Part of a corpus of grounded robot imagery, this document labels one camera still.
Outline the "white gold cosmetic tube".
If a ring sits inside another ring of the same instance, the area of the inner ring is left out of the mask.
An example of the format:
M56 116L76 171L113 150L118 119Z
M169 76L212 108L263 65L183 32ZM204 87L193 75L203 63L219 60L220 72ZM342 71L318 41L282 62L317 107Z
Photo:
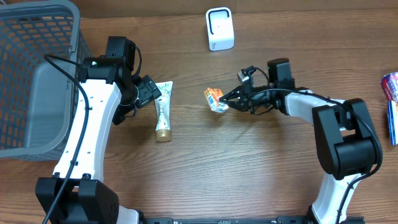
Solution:
M167 142L171 140L170 104L173 81L156 83L161 96L155 99L157 112L157 126L155 128L156 141Z

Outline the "small orange white packet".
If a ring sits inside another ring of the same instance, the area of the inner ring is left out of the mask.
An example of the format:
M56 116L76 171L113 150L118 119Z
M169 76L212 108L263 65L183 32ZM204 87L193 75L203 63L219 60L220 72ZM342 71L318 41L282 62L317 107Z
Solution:
M220 101L220 98L224 95L220 89L207 88L204 94L212 111L216 113L225 113L229 109L226 103Z

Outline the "red purple snack pack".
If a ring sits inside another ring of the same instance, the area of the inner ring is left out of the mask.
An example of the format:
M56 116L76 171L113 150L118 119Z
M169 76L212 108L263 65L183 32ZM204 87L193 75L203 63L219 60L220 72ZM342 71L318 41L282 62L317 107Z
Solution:
M381 79L381 86L387 99L397 103L397 72L384 75Z

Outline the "yellow white snack bag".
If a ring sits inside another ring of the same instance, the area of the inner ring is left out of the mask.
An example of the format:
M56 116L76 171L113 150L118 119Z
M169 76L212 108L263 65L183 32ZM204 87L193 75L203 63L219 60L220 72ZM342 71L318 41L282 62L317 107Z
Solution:
M389 137L393 146L397 145L397 103L387 103L387 121L389 126Z

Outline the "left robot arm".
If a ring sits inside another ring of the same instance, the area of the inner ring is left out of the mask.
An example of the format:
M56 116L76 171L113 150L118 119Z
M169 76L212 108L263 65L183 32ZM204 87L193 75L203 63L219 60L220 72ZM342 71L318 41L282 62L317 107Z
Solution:
M66 74L79 89L79 102L52 176L39 178L35 186L44 223L143 222L143 214L121 206L118 195L103 182L111 125L161 96L155 82L134 68L134 58L140 56L133 41L110 36L104 55L76 63L76 77Z

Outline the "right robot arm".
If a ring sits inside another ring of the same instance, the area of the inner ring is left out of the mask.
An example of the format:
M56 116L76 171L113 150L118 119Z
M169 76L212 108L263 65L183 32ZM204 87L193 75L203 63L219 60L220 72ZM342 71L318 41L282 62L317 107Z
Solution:
M219 100L230 108L256 114L257 109L279 110L301 118L314 128L319 163L324 170L317 199L302 223L364 223L348 217L348 205L358 184L382 164L382 147L366 103L360 98L336 100L297 87L287 58L268 61L264 86L255 86L258 67L238 72L240 85Z

